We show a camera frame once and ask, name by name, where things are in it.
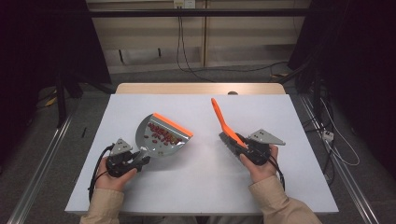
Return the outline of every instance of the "table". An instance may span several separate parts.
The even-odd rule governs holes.
[[[215,97],[236,132],[248,135],[264,128],[286,142],[279,147],[278,162],[290,197],[307,203],[316,213],[337,212],[293,104],[282,90],[278,84],[264,83],[121,84],[110,98],[65,211],[86,213],[87,187],[101,151],[119,137],[137,148],[134,132],[138,124],[158,112],[193,131],[194,137],[173,156],[151,159],[125,186],[121,212],[146,216],[260,214],[248,191],[248,171],[219,139],[221,129],[210,102]],[[229,91],[246,95],[226,95]]]

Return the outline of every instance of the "cable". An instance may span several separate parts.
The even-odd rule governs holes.
[[[186,61],[187,67],[189,68],[189,70],[185,70],[180,66],[179,60],[178,60],[178,53],[179,53],[179,49],[180,49],[180,39],[181,39],[181,43],[182,43],[182,47],[183,47],[183,54],[184,54],[184,59]],[[198,77],[200,79],[206,80],[206,81],[210,81],[210,82],[215,82],[213,80],[204,78],[204,77],[199,77],[198,75],[196,75],[195,73],[197,72],[206,72],[206,71],[224,71],[224,72],[241,72],[241,73],[246,73],[246,72],[255,72],[255,71],[260,71],[266,68],[270,68],[271,69],[271,75],[272,75],[272,67],[277,65],[277,64],[281,64],[281,63],[288,63],[288,62],[278,62],[278,63],[272,63],[270,65],[266,65],[264,67],[259,67],[259,68],[253,68],[253,69],[247,69],[247,70],[238,70],[238,69],[223,69],[223,68],[205,68],[205,69],[198,69],[198,70],[192,70],[189,62],[187,60],[187,55],[186,55],[186,49],[185,49],[185,44],[184,44],[184,32],[183,32],[183,20],[181,17],[178,17],[178,41],[177,41],[177,66],[178,68],[183,71],[183,72],[188,72],[188,73],[192,73],[195,77]]]
[[[334,129],[338,132],[338,134],[340,134],[340,136],[344,139],[344,141],[349,145],[349,147],[352,149],[352,151],[353,151],[353,153],[355,154],[355,156],[356,156],[356,158],[358,159],[358,161],[357,161],[356,163],[350,163],[350,162],[348,162],[348,161],[345,161],[345,160],[341,157],[341,155],[339,155],[337,152],[335,152],[335,151],[332,149],[332,147],[330,147],[330,150],[331,150],[331,151],[334,153],[334,155],[335,155],[338,159],[340,159],[343,163],[345,163],[345,164],[347,164],[347,165],[350,165],[350,166],[357,166],[357,165],[359,165],[359,164],[361,163],[361,159],[359,158],[358,153],[356,153],[356,151],[355,151],[355,149],[353,148],[353,146],[350,145],[349,142],[345,139],[345,137],[340,133],[340,131],[338,131],[338,129],[337,129],[337,127],[335,126],[335,124],[334,124],[332,118],[330,117],[331,114],[330,114],[330,112],[329,112],[329,109],[327,108],[327,106],[326,106],[326,104],[324,103],[324,101],[323,101],[322,98],[320,98],[320,101],[323,103],[324,108],[326,109],[327,113],[329,114],[329,118],[330,118],[330,121],[332,122],[332,126],[333,126]]]
[[[276,168],[277,172],[279,173],[280,183],[282,183],[283,190],[285,190],[286,189],[285,177],[283,176],[282,172],[280,171],[279,164],[277,163],[276,159],[272,155],[270,155],[270,158],[268,158],[268,161]]]
[[[107,171],[105,171],[105,172],[99,174],[99,176],[96,176],[97,170],[98,170],[98,168],[99,168],[99,164],[100,164],[100,162],[101,162],[103,156],[104,156],[108,151],[110,151],[111,148],[113,148],[113,147],[114,147],[114,144],[111,145],[111,146],[109,146],[109,147],[107,147],[107,148],[105,148],[105,150],[103,150],[102,154],[100,155],[100,157],[99,157],[99,159],[98,159],[98,161],[97,161],[97,163],[96,163],[96,165],[95,165],[95,169],[93,170],[93,175],[92,175],[92,179],[91,179],[91,184],[90,184],[90,187],[88,188],[88,191],[89,191],[89,195],[88,195],[88,196],[89,196],[90,201],[91,201],[91,198],[92,198],[92,195],[93,195],[93,190],[95,189],[96,180],[97,180],[101,175],[107,173]]]
[[[190,71],[187,71],[187,72],[191,72],[195,77],[198,77],[198,78],[200,78],[202,80],[205,80],[205,81],[208,81],[208,82],[215,82],[213,80],[210,80],[210,79],[207,79],[207,78],[204,78],[204,77],[199,77],[190,68],[189,61],[187,60],[186,49],[185,49],[185,46],[184,46],[183,20],[181,19],[181,17],[178,17],[178,41],[177,41],[177,66],[178,66],[178,68],[180,68],[181,71],[186,72],[185,70],[183,70],[181,68],[180,63],[178,61],[178,50],[180,48],[180,37],[181,37],[181,42],[183,44],[184,59],[186,60],[187,67],[190,70]]]

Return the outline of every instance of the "sleeve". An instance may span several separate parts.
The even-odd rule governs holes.
[[[276,176],[251,185],[249,190],[260,205],[265,224],[321,223],[305,203],[286,195]]]
[[[80,224],[119,224],[119,211],[123,193],[112,189],[95,189],[88,214],[81,217]]]

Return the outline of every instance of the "black cable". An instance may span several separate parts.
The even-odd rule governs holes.
[[[186,50],[185,50],[185,44],[184,44],[184,32],[183,32],[183,20],[181,17],[178,17],[178,41],[177,41],[177,66],[178,68],[183,71],[183,72],[188,72],[188,73],[192,73],[193,75],[195,75],[196,77],[200,78],[200,79],[204,79],[206,81],[210,81],[210,82],[215,82],[213,80],[204,78],[204,77],[199,77],[198,75],[196,75],[195,73],[197,72],[206,72],[206,71],[223,71],[223,72],[241,72],[241,73],[246,73],[246,72],[255,72],[255,71],[260,71],[266,68],[270,68],[271,69],[271,75],[272,75],[272,67],[277,65],[277,64],[281,64],[281,63],[288,63],[288,62],[278,62],[278,63],[272,63],[270,65],[266,65],[264,67],[260,67],[260,68],[253,68],[253,69],[247,69],[247,70],[238,70],[238,69],[223,69],[223,68],[205,68],[205,69],[198,69],[198,70],[192,70],[189,62],[187,60],[187,55],[186,55]],[[184,53],[184,59],[186,61],[187,67],[189,68],[189,70],[185,70],[180,66],[179,60],[178,60],[178,52],[179,52],[179,48],[180,48],[180,39],[182,42],[182,47],[183,47],[183,53]]]
[[[283,190],[286,190],[285,177],[283,176],[283,173],[280,171],[279,164],[277,163],[276,159],[272,155],[270,155],[268,161],[276,168],[277,172],[279,173],[279,179],[280,179],[280,183],[282,184]]]
[[[190,70],[190,71],[187,71],[187,72],[191,72],[195,77],[198,77],[199,79],[202,79],[202,80],[205,80],[205,81],[208,81],[208,82],[215,82],[213,80],[210,80],[210,79],[207,79],[207,78],[204,78],[204,77],[199,77],[190,68],[189,61],[187,60],[186,49],[185,49],[185,46],[184,46],[183,20],[181,19],[181,17],[178,17],[178,41],[177,41],[177,66],[178,66],[178,68],[181,71],[186,72],[185,70],[183,70],[181,68],[180,63],[178,61],[178,51],[179,51],[179,48],[180,48],[180,37],[181,37],[181,42],[183,44],[184,59],[186,60],[187,67]]]
[[[93,170],[93,175],[92,175],[92,179],[91,179],[91,184],[90,184],[90,187],[88,188],[88,191],[89,191],[89,195],[88,195],[88,196],[89,196],[90,201],[91,201],[91,199],[92,199],[93,190],[95,189],[96,180],[99,178],[99,176],[101,176],[101,175],[103,175],[103,174],[105,174],[105,173],[107,172],[107,171],[105,171],[105,172],[101,173],[99,176],[96,177],[96,173],[97,173],[97,170],[98,170],[98,168],[99,168],[99,164],[100,164],[100,162],[101,162],[103,156],[104,156],[108,151],[110,151],[111,148],[113,148],[113,147],[114,147],[114,144],[111,145],[111,146],[109,146],[109,147],[107,147],[107,148],[105,148],[105,150],[103,150],[102,154],[100,155],[100,157],[99,157],[99,159],[98,159],[98,162],[97,162],[96,165],[95,165],[95,169]]]

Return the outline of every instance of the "black curtain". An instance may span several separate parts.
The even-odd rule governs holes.
[[[85,0],[2,0],[0,3],[1,161],[12,152],[35,112],[39,90],[83,75],[110,83],[92,19],[53,10],[88,11]]]

